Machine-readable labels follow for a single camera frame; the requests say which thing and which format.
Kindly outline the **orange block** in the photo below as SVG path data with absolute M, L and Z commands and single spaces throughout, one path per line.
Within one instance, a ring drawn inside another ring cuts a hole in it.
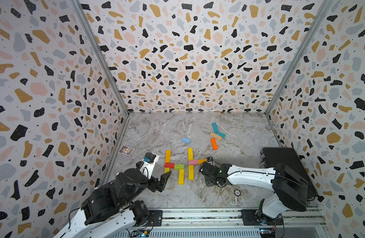
M 211 144 L 212 144 L 213 150 L 218 150 L 218 146 L 217 146 L 217 142 L 216 142 L 215 138 L 211 138 Z

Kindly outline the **red block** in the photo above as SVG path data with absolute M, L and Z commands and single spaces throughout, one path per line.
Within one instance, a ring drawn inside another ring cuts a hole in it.
M 165 163 L 165 168 L 174 169 L 175 164 L 174 163 Z

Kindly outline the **amber block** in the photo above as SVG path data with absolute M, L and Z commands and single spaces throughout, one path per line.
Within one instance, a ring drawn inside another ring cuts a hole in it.
M 202 163 L 204 163 L 204 162 L 207 162 L 207 160 L 206 159 L 200 159 L 200 160 L 198 160 L 198 164 L 199 165 L 201 165 Z

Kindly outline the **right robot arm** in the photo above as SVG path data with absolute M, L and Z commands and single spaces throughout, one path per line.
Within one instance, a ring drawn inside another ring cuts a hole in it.
M 308 182 L 286 164 L 278 163 L 275 168 L 253 169 L 232 164 L 221 164 L 218 167 L 214 162 L 204 162 L 200 165 L 199 172 L 205 177 L 207 186 L 245 184 L 273 192 L 270 197 L 260 201 L 255 214 L 244 214 L 245 225 L 272 225 L 283 212 L 307 210 Z

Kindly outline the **lime green block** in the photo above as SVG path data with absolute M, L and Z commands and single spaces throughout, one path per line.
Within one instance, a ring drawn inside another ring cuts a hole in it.
M 174 169 L 176 169 L 176 170 L 184 169 L 184 164 L 175 164 Z

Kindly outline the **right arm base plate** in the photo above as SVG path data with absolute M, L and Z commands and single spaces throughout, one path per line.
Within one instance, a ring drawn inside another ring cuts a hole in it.
M 281 214 L 277 218 L 270 218 L 263 213 L 258 216 L 258 211 L 256 209 L 243 209 L 240 212 L 244 226 L 283 225 L 283 217 Z

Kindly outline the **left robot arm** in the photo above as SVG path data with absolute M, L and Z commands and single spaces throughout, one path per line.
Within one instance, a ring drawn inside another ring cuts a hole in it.
M 131 235 L 148 237 L 155 226 L 161 225 L 162 211 L 151 212 L 143 200 L 136 198 L 147 189 L 162 192 L 171 176 L 170 172 L 160 179 L 151 176 L 149 170 L 128 169 L 116 179 L 93 191 L 76 209 L 57 234 L 57 238 L 108 238 L 124 231 Z

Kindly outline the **orange-yellow long block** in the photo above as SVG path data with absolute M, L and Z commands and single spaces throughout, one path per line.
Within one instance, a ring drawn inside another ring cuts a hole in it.
M 165 163 L 171 162 L 171 150 L 166 150 Z

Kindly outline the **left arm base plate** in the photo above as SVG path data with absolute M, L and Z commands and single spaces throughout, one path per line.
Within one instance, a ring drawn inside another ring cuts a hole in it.
M 150 210 L 149 215 L 146 217 L 144 224 L 145 227 L 160 227 L 162 225 L 163 210 Z

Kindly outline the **yellow long block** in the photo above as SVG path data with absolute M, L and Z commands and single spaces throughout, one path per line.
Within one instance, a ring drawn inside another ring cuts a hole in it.
M 188 179 L 194 180 L 194 165 L 188 166 Z

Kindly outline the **pink block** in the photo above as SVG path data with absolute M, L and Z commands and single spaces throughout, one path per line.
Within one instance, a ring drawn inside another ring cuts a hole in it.
M 198 160 L 189 160 L 189 165 L 199 165 Z

